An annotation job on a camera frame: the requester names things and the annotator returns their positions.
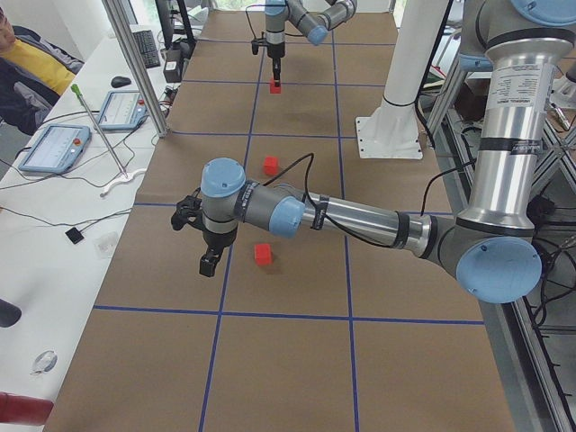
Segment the person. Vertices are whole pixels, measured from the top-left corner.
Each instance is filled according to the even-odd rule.
[[[32,135],[84,63],[12,26],[0,7],[0,118]]]

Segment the black mouse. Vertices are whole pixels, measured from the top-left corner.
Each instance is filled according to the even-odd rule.
[[[110,82],[110,85],[114,88],[120,88],[130,84],[132,84],[132,80],[126,76],[115,76]]]

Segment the red can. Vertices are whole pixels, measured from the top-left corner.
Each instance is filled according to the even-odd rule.
[[[41,426],[48,420],[53,407],[50,400],[0,391],[0,423]]]

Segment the metal rod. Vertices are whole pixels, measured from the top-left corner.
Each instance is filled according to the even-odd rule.
[[[94,115],[92,114],[92,111],[90,110],[90,107],[88,106],[88,103],[86,103],[86,100],[84,99],[84,97],[82,96],[82,93],[80,92],[80,88],[78,87],[78,85],[73,84],[72,85],[72,91],[75,93],[75,95],[78,98],[78,101],[80,101],[80,103],[82,104],[82,106],[84,107],[85,111],[88,114],[88,117],[90,117],[90,120],[92,121],[92,124],[94,125],[94,129],[96,129],[96,131],[100,134],[100,136],[102,137],[102,140],[104,141],[104,144],[106,145],[106,147],[108,148],[108,151],[110,152],[110,154],[112,155],[114,162],[116,162],[116,165],[118,166],[118,168],[120,169],[120,172],[122,173],[123,176],[127,177],[128,174],[126,173],[126,168],[124,168],[124,165],[122,164],[122,162],[118,159],[118,155],[116,155],[116,152],[114,151],[114,147],[112,146],[112,144],[110,143],[110,141],[108,140],[108,137],[106,137],[106,134],[104,133],[104,131],[102,130],[102,128],[100,127],[100,124],[98,123],[98,120],[94,117]]]
[[[116,33],[116,37],[118,38],[120,48],[126,58],[128,67],[134,75],[136,85],[142,94],[148,113],[154,122],[157,134],[160,138],[163,138],[167,135],[166,118],[164,117],[162,110],[160,110],[160,104],[156,98],[154,87],[150,82],[146,66],[144,66],[144,60],[142,60],[136,41],[132,36],[128,17],[126,16],[126,11],[122,7],[122,2],[121,0],[102,0],[102,3],[106,13],[108,14],[110,24]]]

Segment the brown floor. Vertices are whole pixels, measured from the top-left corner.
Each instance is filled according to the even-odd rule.
[[[280,95],[243,13],[212,13],[203,37],[45,430],[514,430],[478,304],[439,268],[334,232],[241,226],[207,279],[200,232],[170,227],[224,156],[264,181],[265,156],[286,167],[313,151],[313,191],[418,211],[434,153],[361,160],[354,139],[382,97],[392,17],[359,14],[317,48],[290,39]],[[303,172],[284,181],[302,187]],[[427,209],[450,212],[440,182]]]

